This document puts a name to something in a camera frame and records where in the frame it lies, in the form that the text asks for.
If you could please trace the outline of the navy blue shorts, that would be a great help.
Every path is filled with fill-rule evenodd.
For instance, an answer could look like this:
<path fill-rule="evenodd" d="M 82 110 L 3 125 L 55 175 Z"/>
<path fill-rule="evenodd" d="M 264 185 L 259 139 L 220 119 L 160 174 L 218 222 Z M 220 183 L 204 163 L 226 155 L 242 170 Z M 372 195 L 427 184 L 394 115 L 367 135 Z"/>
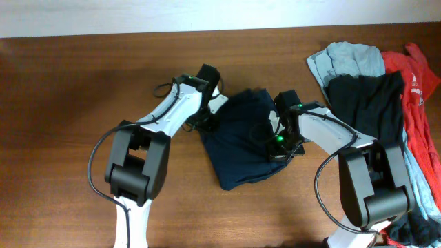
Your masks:
<path fill-rule="evenodd" d="M 275 111 L 266 89 L 247 89 L 229 98 L 215 113 L 218 125 L 213 132 L 202 133 L 201 141 L 221 189 L 257 183 L 287 166 L 285 158 L 270 159 L 262 142 L 272 134 L 269 116 Z"/>

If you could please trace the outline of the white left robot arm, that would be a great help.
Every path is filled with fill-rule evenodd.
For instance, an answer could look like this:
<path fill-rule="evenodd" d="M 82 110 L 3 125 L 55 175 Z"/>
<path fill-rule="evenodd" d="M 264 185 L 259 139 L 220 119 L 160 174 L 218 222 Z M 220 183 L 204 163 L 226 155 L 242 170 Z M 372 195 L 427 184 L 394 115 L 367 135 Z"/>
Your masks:
<path fill-rule="evenodd" d="M 152 201 L 165 182 L 171 139 L 182 125 L 212 132 L 214 115 L 227 100 L 218 89 L 220 72 L 204 64 L 197 75 L 172 79 L 170 92 L 147 116 L 122 121 L 114 135 L 104 180 L 116 205 L 115 247 L 146 247 Z"/>

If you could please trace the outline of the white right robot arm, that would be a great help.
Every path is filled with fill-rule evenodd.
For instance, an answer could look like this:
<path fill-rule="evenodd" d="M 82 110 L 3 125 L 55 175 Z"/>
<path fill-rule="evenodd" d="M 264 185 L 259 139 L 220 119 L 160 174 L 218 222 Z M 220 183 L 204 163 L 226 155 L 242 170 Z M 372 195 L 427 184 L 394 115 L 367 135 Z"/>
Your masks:
<path fill-rule="evenodd" d="M 277 113 L 269 119 L 272 137 L 266 142 L 271 161 L 290 163 L 303 154 L 309 141 L 328 153 L 314 176 L 314 193 L 322 209 L 318 183 L 325 166 L 338 162 L 341 221 L 329 211 L 337 230 L 323 247 L 374 247 L 384 228 L 412 211 L 416 205 L 404 156 L 398 144 L 385 144 L 363 134 L 334 116 L 323 104 L 303 103 L 294 90 L 274 99 Z"/>

